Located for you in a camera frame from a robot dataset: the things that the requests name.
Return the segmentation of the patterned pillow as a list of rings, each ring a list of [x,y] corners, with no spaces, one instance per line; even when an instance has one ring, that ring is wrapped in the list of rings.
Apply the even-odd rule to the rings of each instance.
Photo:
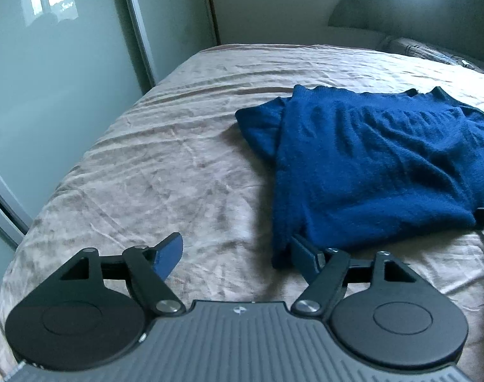
[[[451,66],[462,66],[478,73],[484,73],[484,62],[481,60],[441,46],[434,46],[405,37],[387,36],[378,44],[377,50],[385,53],[436,61]]]

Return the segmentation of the beige wrinkled bed sheet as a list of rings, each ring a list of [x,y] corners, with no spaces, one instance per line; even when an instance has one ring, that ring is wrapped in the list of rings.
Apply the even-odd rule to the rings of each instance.
[[[459,66],[327,45],[197,53],[117,118],[33,221],[0,283],[0,381],[16,365],[4,334],[10,310],[84,247],[120,254],[176,231],[185,251],[168,283],[183,301],[292,302],[306,284],[271,265],[272,172],[235,113],[288,97],[296,85],[440,87],[484,110],[484,75]]]

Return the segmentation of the dark blue knit sweater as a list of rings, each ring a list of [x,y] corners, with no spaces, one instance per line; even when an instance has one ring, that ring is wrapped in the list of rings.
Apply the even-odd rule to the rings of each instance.
[[[236,119],[275,172],[278,269],[293,264],[294,236],[353,251],[470,230],[484,208],[484,112],[439,87],[356,93],[298,85]]]

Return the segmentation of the glass sliding wardrobe door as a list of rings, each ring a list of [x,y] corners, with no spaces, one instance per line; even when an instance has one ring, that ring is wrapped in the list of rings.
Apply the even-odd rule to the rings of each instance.
[[[83,153],[216,42],[208,0],[0,0],[0,281]]]

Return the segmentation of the dark upholstered headboard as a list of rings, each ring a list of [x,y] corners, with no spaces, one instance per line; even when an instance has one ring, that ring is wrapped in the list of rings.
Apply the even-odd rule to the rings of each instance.
[[[340,0],[328,24],[408,37],[484,60],[484,0]]]

